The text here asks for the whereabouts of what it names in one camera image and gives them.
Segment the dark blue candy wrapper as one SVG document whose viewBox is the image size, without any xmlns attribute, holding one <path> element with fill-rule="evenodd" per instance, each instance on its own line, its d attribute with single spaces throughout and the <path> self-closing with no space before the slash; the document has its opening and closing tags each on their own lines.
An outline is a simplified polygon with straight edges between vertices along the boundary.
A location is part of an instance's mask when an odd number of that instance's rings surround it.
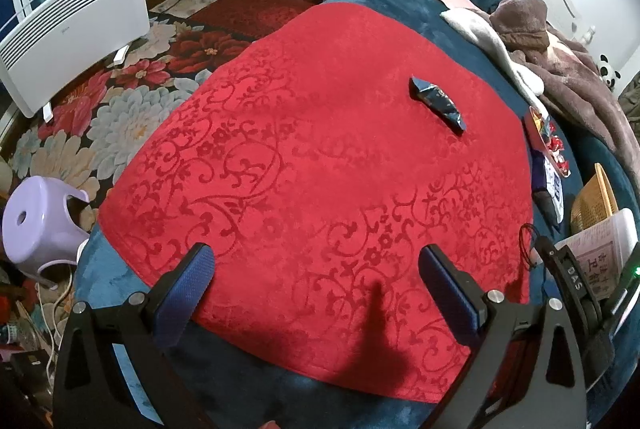
<svg viewBox="0 0 640 429">
<path fill-rule="evenodd" d="M 452 132 L 462 135 L 466 131 L 466 124 L 457 105 L 437 84 L 412 77 L 409 92 L 413 100 L 418 100 L 434 112 Z"/>
</svg>

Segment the white panel heater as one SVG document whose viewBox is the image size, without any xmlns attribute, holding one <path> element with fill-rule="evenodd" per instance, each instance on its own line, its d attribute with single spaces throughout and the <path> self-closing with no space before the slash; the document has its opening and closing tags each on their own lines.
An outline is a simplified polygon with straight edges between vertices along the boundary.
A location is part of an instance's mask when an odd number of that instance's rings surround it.
<svg viewBox="0 0 640 429">
<path fill-rule="evenodd" d="M 45 0 L 1 41 L 1 82 L 27 117 L 150 30 L 145 0 Z"/>
</svg>

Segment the panda plush toy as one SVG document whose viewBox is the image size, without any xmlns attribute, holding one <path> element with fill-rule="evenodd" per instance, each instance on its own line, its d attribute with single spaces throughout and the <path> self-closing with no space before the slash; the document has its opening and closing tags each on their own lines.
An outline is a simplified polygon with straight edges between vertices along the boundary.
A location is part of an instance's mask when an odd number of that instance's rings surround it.
<svg viewBox="0 0 640 429">
<path fill-rule="evenodd" d="M 600 78 L 611 92 L 614 92 L 616 83 L 620 80 L 620 73 L 613 68 L 608 61 L 608 56 L 601 54 L 598 60 Z"/>
</svg>

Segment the brown fleece blanket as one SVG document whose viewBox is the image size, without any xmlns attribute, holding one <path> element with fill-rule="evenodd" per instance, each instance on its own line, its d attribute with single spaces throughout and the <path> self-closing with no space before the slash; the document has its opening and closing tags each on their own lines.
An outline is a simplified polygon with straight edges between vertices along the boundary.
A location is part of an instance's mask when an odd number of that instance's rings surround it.
<svg viewBox="0 0 640 429">
<path fill-rule="evenodd" d="M 542 101 L 597 137 L 639 188 L 639 143 L 620 104 L 600 77 L 586 48 L 547 22 L 543 0 L 503 0 L 491 27 L 514 62 L 544 82 Z"/>
</svg>

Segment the white sock upper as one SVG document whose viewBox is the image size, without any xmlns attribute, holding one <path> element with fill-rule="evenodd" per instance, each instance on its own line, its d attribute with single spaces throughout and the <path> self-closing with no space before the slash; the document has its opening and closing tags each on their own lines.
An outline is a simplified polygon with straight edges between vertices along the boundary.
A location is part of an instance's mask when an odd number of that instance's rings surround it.
<svg viewBox="0 0 640 429">
<path fill-rule="evenodd" d="M 488 55 L 510 78 L 522 97 L 533 102 L 544 93 L 544 82 L 527 67 L 515 63 L 503 40 L 480 14 L 468 8 L 452 8 L 440 17 L 465 40 L 471 42 Z"/>
</svg>

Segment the red candy plate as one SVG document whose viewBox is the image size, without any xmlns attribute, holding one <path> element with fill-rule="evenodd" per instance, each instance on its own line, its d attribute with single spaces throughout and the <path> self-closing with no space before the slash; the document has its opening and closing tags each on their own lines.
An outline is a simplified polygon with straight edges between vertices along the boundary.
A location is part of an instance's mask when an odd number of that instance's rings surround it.
<svg viewBox="0 0 640 429">
<path fill-rule="evenodd" d="M 556 134 L 552 120 L 542 117 L 537 109 L 529 107 L 523 123 L 530 147 L 544 155 L 561 178 L 568 178 L 570 163 L 564 156 L 564 143 Z"/>
</svg>

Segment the yellow plastic basket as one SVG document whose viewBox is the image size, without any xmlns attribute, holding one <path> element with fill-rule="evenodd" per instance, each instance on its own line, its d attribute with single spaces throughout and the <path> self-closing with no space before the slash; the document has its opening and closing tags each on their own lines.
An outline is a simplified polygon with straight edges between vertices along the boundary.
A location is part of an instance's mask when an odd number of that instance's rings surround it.
<svg viewBox="0 0 640 429">
<path fill-rule="evenodd" d="M 608 175 L 601 163 L 594 165 L 594 175 L 575 198 L 570 209 L 570 229 L 574 234 L 611 218 L 618 204 Z"/>
</svg>

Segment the white blue tissue pack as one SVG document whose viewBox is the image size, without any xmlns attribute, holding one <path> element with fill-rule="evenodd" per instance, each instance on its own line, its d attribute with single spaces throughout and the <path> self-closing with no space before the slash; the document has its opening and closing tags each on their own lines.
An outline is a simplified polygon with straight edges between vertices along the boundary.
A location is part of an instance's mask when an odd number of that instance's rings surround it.
<svg viewBox="0 0 640 429">
<path fill-rule="evenodd" d="M 559 230 L 564 220 L 564 196 L 561 177 L 540 152 L 533 153 L 532 194 L 547 223 Z"/>
</svg>

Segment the purple plastic stool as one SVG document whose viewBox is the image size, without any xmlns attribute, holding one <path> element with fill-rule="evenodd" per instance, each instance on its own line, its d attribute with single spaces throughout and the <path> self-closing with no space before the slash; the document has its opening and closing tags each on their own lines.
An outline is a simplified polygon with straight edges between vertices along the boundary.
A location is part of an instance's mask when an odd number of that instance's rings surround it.
<svg viewBox="0 0 640 429">
<path fill-rule="evenodd" d="M 78 250 L 89 234 L 79 225 L 79 213 L 89 195 L 58 178 L 30 176 L 17 186 L 2 215 L 2 244 L 8 259 L 25 276 L 54 288 L 50 267 L 78 264 Z"/>
</svg>

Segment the floral floor rug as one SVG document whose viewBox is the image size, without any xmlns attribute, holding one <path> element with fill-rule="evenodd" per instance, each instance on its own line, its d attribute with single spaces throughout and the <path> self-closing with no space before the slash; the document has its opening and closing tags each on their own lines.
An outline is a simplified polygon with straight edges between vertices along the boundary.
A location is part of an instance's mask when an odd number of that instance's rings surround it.
<svg viewBox="0 0 640 429">
<path fill-rule="evenodd" d="M 1 99 L 1 189 L 32 175 L 88 196 L 74 220 L 91 231 L 98 209 L 143 143 L 198 87 L 252 42 L 321 0 L 163 0 L 122 66 L 107 58 L 54 99 L 53 120 L 25 118 Z"/>
</svg>

